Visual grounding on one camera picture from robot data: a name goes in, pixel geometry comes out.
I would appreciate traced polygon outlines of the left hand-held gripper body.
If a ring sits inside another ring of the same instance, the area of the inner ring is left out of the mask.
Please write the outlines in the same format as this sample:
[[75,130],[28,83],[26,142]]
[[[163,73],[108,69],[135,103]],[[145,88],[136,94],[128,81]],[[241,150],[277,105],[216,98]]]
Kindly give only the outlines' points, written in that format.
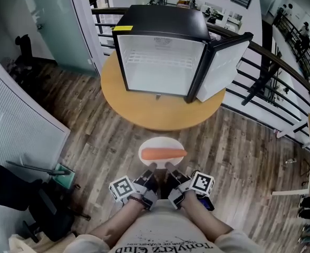
[[137,195],[146,210],[151,210],[158,201],[158,184],[154,170],[146,170],[133,181],[128,176],[121,177],[109,185],[109,190],[115,200],[125,205],[131,197]]

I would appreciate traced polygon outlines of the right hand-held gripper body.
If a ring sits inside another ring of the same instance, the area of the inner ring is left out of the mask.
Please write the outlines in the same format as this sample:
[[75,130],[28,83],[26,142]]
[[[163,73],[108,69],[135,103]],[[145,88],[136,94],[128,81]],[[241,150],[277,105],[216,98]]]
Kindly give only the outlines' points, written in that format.
[[194,191],[197,199],[208,211],[214,211],[214,206],[210,200],[211,191],[215,180],[212,176],[199,171],[194,171],[192,177],[183,174],[179,170],[170,171],[167,179],[172,186],[168,195],[168,200],[175,209],[180,208],[182,200],[185,198],[185,192]]

